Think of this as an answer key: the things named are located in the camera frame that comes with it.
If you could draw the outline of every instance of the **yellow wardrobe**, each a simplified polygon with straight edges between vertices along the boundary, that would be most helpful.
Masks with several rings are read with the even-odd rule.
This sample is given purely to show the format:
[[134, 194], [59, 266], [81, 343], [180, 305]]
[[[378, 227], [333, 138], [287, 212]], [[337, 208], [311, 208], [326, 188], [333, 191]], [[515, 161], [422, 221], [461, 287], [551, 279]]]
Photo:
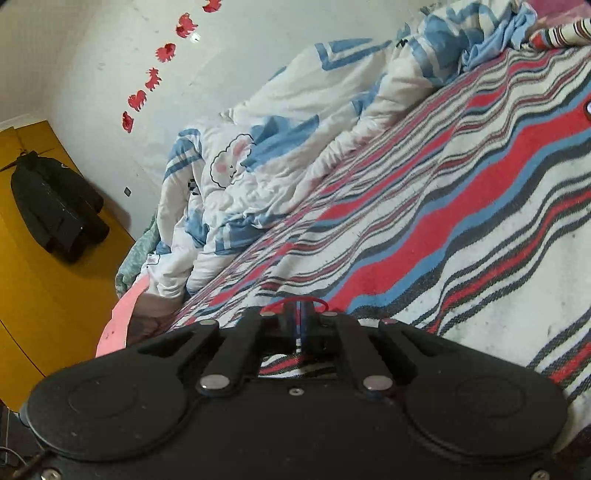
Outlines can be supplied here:
[[[48, 122], [0, 132], [0, 168], [36, 151], [77, 171]], [[33, 240], [0, 173], [0, 400], [18, 410], [43, 376], [94, 356], [116, 303], [114, 278], [132, 239], [103, 208], [111, 231], [68, 264]]]

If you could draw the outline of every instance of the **red wire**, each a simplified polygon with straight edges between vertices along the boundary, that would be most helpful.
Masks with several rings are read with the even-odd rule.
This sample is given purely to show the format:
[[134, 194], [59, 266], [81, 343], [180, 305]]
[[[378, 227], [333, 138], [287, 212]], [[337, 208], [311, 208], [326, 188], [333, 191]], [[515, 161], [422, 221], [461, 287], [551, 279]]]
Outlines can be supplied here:
[[278, 312], [275, 311], [275, 307], [281, 306], [284, 303], [291, 303], [292, 301], [313, 301], [315, 303], [320, 303], [324, 306], [324, 310], [322, 310], [322, 312], [319, 313], [323, 313], [326, 312], [328, 310], [330, 310], [329, 304], [327, 302], [325, 302], [322, 299], [317, 299], [316, 297], [311, 297], [308, 295], [299, 295], [297, 297], [289, 297], [286, 299], [281, 299], [278, 300], [276, 302], [271, 303], [270, 305], [267, 305], [266, 307], [263, 307], [261, 309], [261, 312], [274, 312], [274, 313], [279, 313], [281, 311], [281, 309], [279, 309]]

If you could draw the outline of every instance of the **pink cloth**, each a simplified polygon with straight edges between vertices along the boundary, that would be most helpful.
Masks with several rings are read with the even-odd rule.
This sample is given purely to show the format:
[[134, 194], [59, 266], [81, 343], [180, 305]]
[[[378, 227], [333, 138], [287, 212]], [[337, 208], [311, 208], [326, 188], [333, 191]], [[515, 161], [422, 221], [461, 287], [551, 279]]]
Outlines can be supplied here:
[[121, 297], [111, 313], [111, 321], [107, 323], [96, 347], [96, 356], [106, 355], [125, 348], [127, 329], [134, 312], [138, 297], [150, 286], [150, 276], [145, 274], [137, 279], [132, 287]]
[[563, 14], [573, 8], [587, 5], [584, 0], [530, 0], [528, 3], [538, 13], [538, 18]]

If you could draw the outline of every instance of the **cartoon sheep print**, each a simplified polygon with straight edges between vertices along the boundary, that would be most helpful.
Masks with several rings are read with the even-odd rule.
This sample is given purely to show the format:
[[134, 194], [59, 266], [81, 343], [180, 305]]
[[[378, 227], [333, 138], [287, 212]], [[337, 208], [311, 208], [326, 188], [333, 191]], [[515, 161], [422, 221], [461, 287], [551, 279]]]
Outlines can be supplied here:
[[223, 189], [229, 187], [237, 170], [244, 170], [240, 162], [246, 160], [251, 150], [252, 137], [248, 134], [238, 135], [213, 159], [210, 167], [212, 180]]

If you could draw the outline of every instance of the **round pad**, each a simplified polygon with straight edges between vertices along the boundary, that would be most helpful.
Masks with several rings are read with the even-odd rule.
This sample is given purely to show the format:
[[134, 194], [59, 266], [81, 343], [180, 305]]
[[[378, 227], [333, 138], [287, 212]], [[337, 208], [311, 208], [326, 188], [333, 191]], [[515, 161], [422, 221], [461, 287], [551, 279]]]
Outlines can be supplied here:
[[31, 394], [32, 430], [65, 457], [96, 462], [136, 455], [185, 411], [186, 392], [165, 360], [135, 355], [114, 368], [110, 357], [62, 370]]
[[429, 439], [480, 458], [547, 448], [566, 421], [564, 397], [550, 380], [478, 355], [430, 359], [409, 385], [405, 404]]

